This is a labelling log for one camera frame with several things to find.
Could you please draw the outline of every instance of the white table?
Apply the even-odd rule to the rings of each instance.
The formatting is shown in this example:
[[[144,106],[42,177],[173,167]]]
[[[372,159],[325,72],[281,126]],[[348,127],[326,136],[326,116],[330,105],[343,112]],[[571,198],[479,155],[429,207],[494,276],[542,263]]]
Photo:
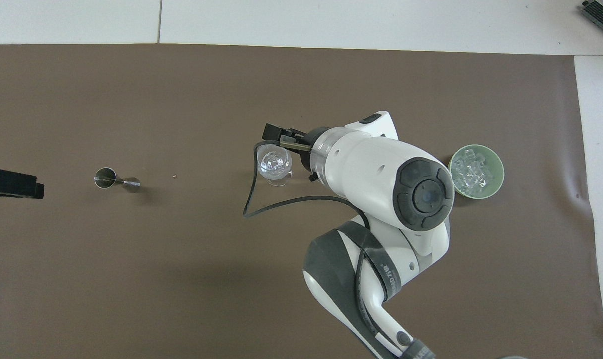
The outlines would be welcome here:
[[[603,32],[579,0],[0,1],[0,43],[215,43],[576,55],[603,299]]]

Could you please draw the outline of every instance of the silver double-sided jigger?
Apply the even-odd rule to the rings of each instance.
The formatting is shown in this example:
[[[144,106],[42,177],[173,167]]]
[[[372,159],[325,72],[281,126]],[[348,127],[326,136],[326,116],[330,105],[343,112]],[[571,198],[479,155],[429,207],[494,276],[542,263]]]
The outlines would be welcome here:
[[[103,167],[96,172],[94,182],[98,188],[106,190],[118,184],[122,185],[127,191],[135,192],[140,189],[140,181],[135,177],[120,178],[116,175],[113,168]]]

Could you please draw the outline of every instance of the brown surface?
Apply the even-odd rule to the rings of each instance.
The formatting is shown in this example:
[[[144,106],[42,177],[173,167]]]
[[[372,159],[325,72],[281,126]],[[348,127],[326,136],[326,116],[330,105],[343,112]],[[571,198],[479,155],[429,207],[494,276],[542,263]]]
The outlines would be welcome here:
[[[264,122],[380,109],[443,161],[482,143],[506,166],[388,311],[443,359],[603,358],[572,57],[193,45],[0,46],[0,168],[46,186],[0,199],[0,358],[372,357],[302,276],[351,210],[241,210]],[[102,166],[145,191],[99,190]],[[254,206],[328,193],[293,171]]]

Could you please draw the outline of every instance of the cable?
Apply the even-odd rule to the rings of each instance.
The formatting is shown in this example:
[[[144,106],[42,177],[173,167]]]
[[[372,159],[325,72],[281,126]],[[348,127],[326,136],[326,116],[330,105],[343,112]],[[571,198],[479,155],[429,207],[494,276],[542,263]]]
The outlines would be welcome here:
[[[249,198],[247,198],[246,205],[244,206],[244,211],[242,212],[242,215],[244,216],[244,218],[251,218],[252,216],[256,216],[260,213],[264,213],[265,211],[270,211],[270,209],[274,209],[277,207],[286,206],[288,204],[293,204],[293,203],[298,203],[298,202],[306,202],[307,200],[333,200],[334,202],[343,203],[346,206],[353,209],[355,212],[357,212],[357,214],[361,217],[361,220],[363,220],[363,226],[366,227],[367,229],[370,229],[370,223],[368,222],[368,218],[366,217],[366,214],[363,213],[362,210],[358,209],[352,203],[348,202],[347,200],[345,200],[343,198],[331,197],[329,195],[309,195],[306,197],[293,198],[293,199],[289,199],[289,200],[284,200],[282,202],[277,202],[276,204],[271,204],[270,206],[263,207],[261,209],[258,209],[257,211],[251,212],[251,213],[247,213],[247,211],[249,210],[249,206],[251,205],[251,200],[253,198],[253,192],[255,191],[255,183],[258,179],[258,147],[260,147],[262,145],[279,146],[279,141],[262,141],[262,142],[256,143],[255,146],[253,146],[253,162],[255,164],[255,167],[253,170],[253,183],[251,184],[251,191],[249,191]]]

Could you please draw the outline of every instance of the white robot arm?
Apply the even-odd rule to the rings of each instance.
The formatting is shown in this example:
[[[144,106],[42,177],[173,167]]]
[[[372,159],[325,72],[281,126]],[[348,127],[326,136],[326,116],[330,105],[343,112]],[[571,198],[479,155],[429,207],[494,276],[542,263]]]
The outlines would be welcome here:
[[[447,168],[398,141],[386,111],[308,134],[267,125],[263,138],[299,153],[310,180],[319,180],[359,213],[310,244],[303,275],[311,293],[375,357],[434,358],[382,303],[448,249],[454,188]]]

